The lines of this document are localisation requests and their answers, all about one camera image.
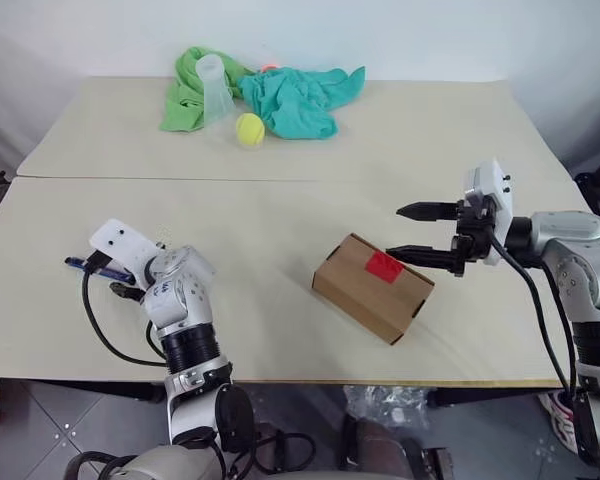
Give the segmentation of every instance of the white wall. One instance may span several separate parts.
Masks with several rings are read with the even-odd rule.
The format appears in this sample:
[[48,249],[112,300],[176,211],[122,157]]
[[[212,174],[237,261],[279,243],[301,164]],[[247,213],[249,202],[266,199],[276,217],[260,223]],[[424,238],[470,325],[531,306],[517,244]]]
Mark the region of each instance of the white wall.
[[600,0],[0,0],[0,159],[19,163],[81,77],[170,75],[190,45],[255,67],[508,78],[563,162],[600,151]]

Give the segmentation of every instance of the plastic bag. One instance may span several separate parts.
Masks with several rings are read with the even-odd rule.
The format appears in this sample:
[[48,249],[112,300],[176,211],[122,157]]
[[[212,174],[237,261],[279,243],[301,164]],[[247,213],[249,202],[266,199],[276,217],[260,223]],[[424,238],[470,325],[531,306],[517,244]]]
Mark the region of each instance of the plastic bag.
[[389,427],[428,429],[428,388],[345,385],[347,412]]

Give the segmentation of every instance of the cardboard box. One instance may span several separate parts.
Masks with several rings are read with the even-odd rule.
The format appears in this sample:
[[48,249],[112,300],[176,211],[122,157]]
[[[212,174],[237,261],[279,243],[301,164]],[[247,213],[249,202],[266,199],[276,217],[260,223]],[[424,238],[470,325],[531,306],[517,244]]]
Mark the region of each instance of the cardboard box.
[[387,343],[396,343],[434,283],[355,234],[316,270],[312,288]]

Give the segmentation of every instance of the tennis ball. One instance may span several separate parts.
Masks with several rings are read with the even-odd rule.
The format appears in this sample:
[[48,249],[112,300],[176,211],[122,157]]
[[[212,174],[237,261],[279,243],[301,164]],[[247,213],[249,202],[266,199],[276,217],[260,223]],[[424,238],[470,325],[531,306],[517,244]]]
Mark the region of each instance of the tennis ball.
[[264,138],[264,123],[254,113],[243,113],[236,122],[236,134],[243,145],[260,145]]

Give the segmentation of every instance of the red sticker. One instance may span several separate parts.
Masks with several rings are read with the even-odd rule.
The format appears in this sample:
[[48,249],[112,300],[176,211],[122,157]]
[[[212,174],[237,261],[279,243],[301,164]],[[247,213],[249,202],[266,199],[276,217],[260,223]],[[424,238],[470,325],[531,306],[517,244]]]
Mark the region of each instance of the red sticker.
[[371,256],[364,269],[387,283],[393,283],[404,266],[386,253],[376,252]]

